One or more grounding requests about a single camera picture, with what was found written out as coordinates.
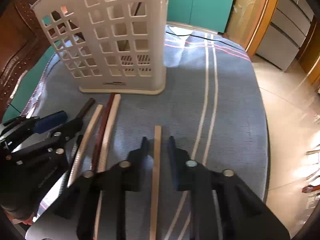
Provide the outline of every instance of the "black mount bracket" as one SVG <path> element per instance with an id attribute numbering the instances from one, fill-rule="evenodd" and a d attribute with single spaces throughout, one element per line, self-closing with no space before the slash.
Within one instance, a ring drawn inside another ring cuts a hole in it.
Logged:
<path id="1" fill-rule="evenodd" d="M 0 150 L 2 189 L 0 191 L 0 205 L 14 218 L 26 220 L 35 213 L 41 200 L 68 169 L 65 144 L 81 130 L 83 117 L 94 103 L 95 100 L 91 98 L 75 119 L 50 131 L 43 141 L 15 152 L 8 152 L 8 149 Z M 11 123 L 16 123 L 20 130 L 28 131 L 28 129 L 32 130 L 32 127 L 36 127 L 34 121 L 38 118 L 30 118 L 31 120 L 27 119 L 21 123 L 22 118 L 18 117 Z M 48 127 L 48 124 L 43 122 L 41 126 Z M 8 135 L 13 129 L 12 126 L 5 134 Z M 8 138 L 13 144 L 16 144 L 13 139 L 17 138 L 17 133 L 12 132 L 3 140 L 8 141 Z"/>
<path id="2" fill-rule="evenodd" d="M 83 172 L 29 228 L 26 239 L 92 239 L 102 191 L 98 238 L 125 240 L 125 192 L 140 190 L 147 154 L 148 140 L 143 137 L 139 149 L 131 151 L 126 160 L 109 170 L 97 174 Z"/>
<path id="3" fill-rule="evenodd" d="M 0 124 L 0 149 L 1 155 L 6 156 L 18 145 L 34 133 L 44 133 L 53 127 L 63 124 L 68 116 L 64 111 L 59 111 L 40 118 L 33 116 L 26 118 L 25 115 L 10 119 Z"/>
<path id="4" fill-rule="evenodd" d="M 218 240 L 218 223 L 212 190 L 218 197 L 222 234 L 225 240 L 289 240 L 284 225 L 234 173 L 210 171 L 190 160 L 169 138 L 168 152 L 173 183 L 178 191 L 191 192 L 192 240 Z"/>

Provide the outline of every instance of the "dark wooden stick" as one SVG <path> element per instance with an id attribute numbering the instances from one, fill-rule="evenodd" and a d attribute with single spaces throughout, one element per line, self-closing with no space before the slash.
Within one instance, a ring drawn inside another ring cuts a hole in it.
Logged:
<path id="1" fill-rule="evenodd" d="M 302 188 L 302 192 L 303 193 L 311 193 L 311 192 L 314 192 L 319 189 L 320 189 L 320 185 L 317 185 L 317 186 L 308 185 L 308 186 L 305 186 Z"/>
<path id="2" fill-rule="evenodd" d="M 94 150 L 92 153 L 92 160 L 91 160 L 91 169 L 93 172 L 97 171 L 98 163 L 99 163 L 99 158 L 100 158 L 100 152 L 101 152 L 101 145 L 102 145 L 102 140 L 103 140 L 103 135 L 104 135 L 104 130 L 107 125 L 108 117 L 110 114 L 110 109 L 112 106 L 113 99 L 115 98 L 115 93 L 112 93 L 109 97 L 109 101 L 107 103 L 107 106 L 104 108 L 104 112 L 102 114 L 101 118 L 101 123 L 100 123 L 100 128 L 98 132 L 98 136 L 96 139 L 96 144 L 94 146 Z"/>

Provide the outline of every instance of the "cabinet door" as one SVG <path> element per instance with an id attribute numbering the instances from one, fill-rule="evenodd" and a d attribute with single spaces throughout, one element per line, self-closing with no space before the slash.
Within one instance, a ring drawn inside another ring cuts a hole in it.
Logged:
<path id="1" fill-rule="evenodd" d="M 192 0 L 169 0 L 167 20 L 189 24 Z"/>
<path id="2" fill-rule="evenodd" d="M 233 0 L 193 0 L 190 24 L 224 33 Z"/>

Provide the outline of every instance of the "white laundry basket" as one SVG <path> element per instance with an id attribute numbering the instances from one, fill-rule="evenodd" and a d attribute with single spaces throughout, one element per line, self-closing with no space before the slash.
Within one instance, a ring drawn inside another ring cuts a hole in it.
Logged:
<path id="1" fill-rule="evenodd" d="M 163 91 L 167 0 L 38 0 L 32 9 L 82 92 Z"/>

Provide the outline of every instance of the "tiled floor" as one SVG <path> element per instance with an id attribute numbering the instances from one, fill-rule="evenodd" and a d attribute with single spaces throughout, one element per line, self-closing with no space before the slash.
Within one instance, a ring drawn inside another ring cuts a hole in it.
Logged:
<path id="1" fill-rule="evenodd" d="M 320 182 L 307 180 L 320 167 L 318 154 L 306 155 L 320 144 L 320 95 L 304 81 L 297 62 L 286 72 L 255 56 L 252 60 L 268 119 L 271 171 L 267 206 L 289 230 L 291 237 L 314 209 L 317 192 L 301 189 Z"/>

